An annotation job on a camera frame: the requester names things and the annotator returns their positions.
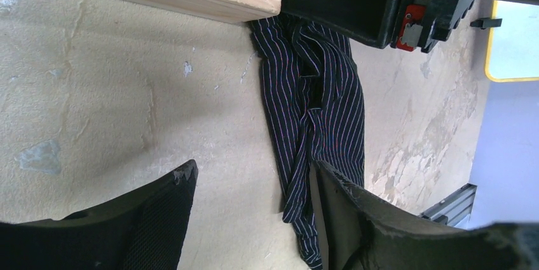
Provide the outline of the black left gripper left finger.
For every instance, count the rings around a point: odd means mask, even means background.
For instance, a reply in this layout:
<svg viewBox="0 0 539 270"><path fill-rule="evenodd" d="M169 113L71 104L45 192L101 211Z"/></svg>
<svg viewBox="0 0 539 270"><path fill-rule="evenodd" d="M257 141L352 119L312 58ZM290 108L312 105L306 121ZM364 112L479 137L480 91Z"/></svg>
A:
<svg viewBox="0 0 539 270"><path fill-rule="evenodd" d="M189 160L159 179L68 215L1 224L2 269L176 269L198 168Z"/></svg>

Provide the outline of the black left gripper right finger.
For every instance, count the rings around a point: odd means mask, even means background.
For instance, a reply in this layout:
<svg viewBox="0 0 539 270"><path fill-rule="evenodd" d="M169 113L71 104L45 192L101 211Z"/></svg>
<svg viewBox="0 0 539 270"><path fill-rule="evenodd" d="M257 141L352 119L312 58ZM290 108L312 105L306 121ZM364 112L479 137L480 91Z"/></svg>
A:
<svg viewBox="0 0 539 270"><path fill-rule="evenodd" d="M538 224L464 230L408 213L325 161L310 168L324 269L537 269Z"/></svg>

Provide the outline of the black striped underwear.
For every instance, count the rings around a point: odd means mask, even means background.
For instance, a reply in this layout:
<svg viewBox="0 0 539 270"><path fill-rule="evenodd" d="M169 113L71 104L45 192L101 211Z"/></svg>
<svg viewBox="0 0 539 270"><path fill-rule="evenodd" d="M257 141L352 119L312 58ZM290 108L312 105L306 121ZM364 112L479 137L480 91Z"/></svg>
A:
<svg viewBox="0 0 539 270"><path fill-rule="evenodd" d="M283 194L282 220L299 254L322 268L310 194L310 167L325 161L364 184L365 107L344 35L282 13L249 23L261 59L261 94Z"/></svg>

